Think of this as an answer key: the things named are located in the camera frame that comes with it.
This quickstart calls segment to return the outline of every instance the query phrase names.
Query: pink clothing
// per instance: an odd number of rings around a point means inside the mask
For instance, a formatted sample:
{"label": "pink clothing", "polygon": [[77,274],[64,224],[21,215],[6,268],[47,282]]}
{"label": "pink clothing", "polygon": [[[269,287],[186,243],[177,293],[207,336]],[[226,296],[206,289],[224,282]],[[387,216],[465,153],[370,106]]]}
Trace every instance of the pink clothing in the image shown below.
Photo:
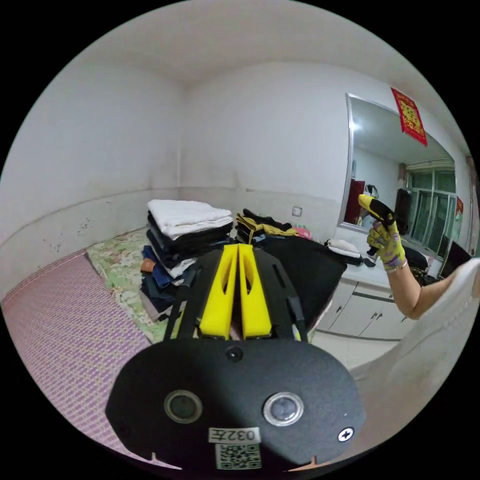
{"label": "pink clothing", "polygon": [[306,228],[302,228],[301,226],[294,226],[293,229],[298,232],[299,237],[303,237],[307,240],[312,239],[312,234]]}

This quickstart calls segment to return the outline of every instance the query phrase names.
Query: mirror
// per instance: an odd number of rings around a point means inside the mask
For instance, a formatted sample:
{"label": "mirror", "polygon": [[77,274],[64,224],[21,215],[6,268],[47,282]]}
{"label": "mirror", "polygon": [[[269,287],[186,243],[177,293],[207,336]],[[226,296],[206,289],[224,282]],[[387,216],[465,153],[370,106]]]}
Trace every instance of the mirror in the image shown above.
{"label": "mirror", "polygon": [[347,95],[350,148],[340,225],[365,231],[375,219],[357,198],[375,197],[403,223],[405,242],[444,258],[455,240],[455,163],[428,133],[427,146],[402,132],[397,112]]}

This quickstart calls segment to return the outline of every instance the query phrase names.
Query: qr code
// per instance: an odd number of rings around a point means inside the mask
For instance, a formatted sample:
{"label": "qr code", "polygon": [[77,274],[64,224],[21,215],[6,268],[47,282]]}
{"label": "qr code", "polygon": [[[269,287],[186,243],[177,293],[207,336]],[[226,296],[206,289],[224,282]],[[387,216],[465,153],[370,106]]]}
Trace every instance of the qr code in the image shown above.
{"label": "qr code", "polygon": [[215,445],[216,467],[219,470],[250,470],[262,468],[260,445],[223,444]]}

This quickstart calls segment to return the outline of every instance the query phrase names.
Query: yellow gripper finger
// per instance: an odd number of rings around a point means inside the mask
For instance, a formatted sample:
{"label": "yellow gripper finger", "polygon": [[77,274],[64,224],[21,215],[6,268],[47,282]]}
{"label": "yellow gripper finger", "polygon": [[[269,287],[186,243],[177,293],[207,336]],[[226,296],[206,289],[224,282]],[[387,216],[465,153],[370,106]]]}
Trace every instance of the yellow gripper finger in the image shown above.
{"label": "yellow gripper finger", "polygon": [[203,337],[228,340],[232,323],[238,245],[225,245],[198,326]]}
{"label": "yellow gripper finger", "polygon": [[238,262],[243,339],[269,337],[272,322],[252,245],[238,246]]}

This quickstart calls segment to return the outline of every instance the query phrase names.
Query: gloved hand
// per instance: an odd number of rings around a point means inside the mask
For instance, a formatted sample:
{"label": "gloved hand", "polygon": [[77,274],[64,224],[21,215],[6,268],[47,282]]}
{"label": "gloved hand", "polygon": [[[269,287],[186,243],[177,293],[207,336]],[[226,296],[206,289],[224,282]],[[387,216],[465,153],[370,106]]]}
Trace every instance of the gloved hand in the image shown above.
{"label": "gloved hand", "polygon": [[392,222],[388,229],[381,222],[374,222],[366,241],[371,247],[378,249],[378,256],[387,273],[405,265],[405,250],[402,247],[397,222]]}

